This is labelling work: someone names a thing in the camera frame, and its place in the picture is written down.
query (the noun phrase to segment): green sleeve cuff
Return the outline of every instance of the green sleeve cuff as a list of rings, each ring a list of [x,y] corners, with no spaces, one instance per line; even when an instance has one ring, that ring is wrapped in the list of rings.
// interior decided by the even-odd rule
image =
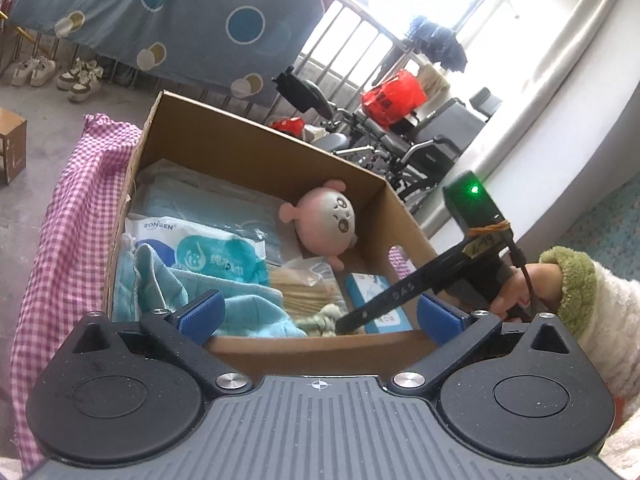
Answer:
[[[541,264],[562,269],[562,302],[558,317],[575,338],[587,329],[596,300],[596,269],[586,253],[554,247],[540,256]]]

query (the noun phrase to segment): red bag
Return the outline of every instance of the red bag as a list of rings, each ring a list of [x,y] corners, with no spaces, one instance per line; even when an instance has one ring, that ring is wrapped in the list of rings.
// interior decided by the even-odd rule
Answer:
[[[290,134],[297,139],[302,138],[302,130],[305,128],[305,120],[302,117],[292,117],[290,119],[282,119],[271,123],[274,130]]]
[[[389,128],[427,102],[420,82],[407,70],[362,94],[362,108],[383,128]]]

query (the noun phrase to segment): cardboard box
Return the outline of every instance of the cardboard box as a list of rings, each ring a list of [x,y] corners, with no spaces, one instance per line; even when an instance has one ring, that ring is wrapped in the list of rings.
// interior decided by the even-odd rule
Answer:
[[[27,121],[0,108],[0,157],[4,180],[10,184],[27,166]]]
[[[435,256],[414,219],[382,178],[259,124],[163,92],[146,120],[120,197],[103,295],[103,308],[109,313],[117,241],[134,192],[135,176],[161,158],[293,203],[330,178],[343,180],[347,185],[345,195],[356,212],[358,235],[356,246],[341,256],[345,272],[337,275],[345,299],[344,278],[348,272],[378,274],[390,283],[398,280],[388,260],[388,251],[394,245],[404,247],[416,265]],[[415,328],[416,303],[404,306]],[[207,348],[259,380],[265,374],[375,374],[387,378],[419,361],[434,345],[423,332],[413,330],[339,337],[217,337],[209,340]]]

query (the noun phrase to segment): plastic bag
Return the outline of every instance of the plastic bag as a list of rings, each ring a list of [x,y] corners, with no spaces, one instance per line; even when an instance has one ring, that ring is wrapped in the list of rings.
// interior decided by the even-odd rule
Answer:
[[[322,139],[325,135],[327,135],[327,130],[325,130],[322,126],[313,126],[312,124],[306,124],[305,129],[302,130],[302,140],[308,142],[309,144],[313,144],[318,139]]]
[[[283,200],[225,180],[158,160],[140,171],[130,212],[171,216],[265,243],[266,261],[281,265],[299,258],[292,223],[278,218]]]
[[[269,286],[264,242],[171,217],[125,219],[136,247],[148,244],[167,267],[238,283]]]
[[[298,258],[268,269],[270,287],[282,293],[282,307],[293,320],[312,316],[329,303],[347,313],[340,286],[323,256]]]
[[[290,119],[282,119],[271,123],[271,127],[274,130],[283,132],[285,134],[291,134],[297,139],[302,138],[302,130],[305,129],[305,120],[302,117],[292,117]]]
[[[383,128],[389,128],[427,101],[420,82],[407,70],[362,94],[362,107]]]

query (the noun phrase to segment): ridged plastic surface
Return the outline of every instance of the ridged plastic surface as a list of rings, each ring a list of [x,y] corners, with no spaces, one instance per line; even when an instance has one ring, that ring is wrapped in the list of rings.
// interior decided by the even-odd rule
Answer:
[[[420,399],[375,378],[268,377],[217,400],[182,444],[144,463],[86,470],[50,461],[32,480],[613,480],[587,458],[551,468],[493,462],[453,440]]]

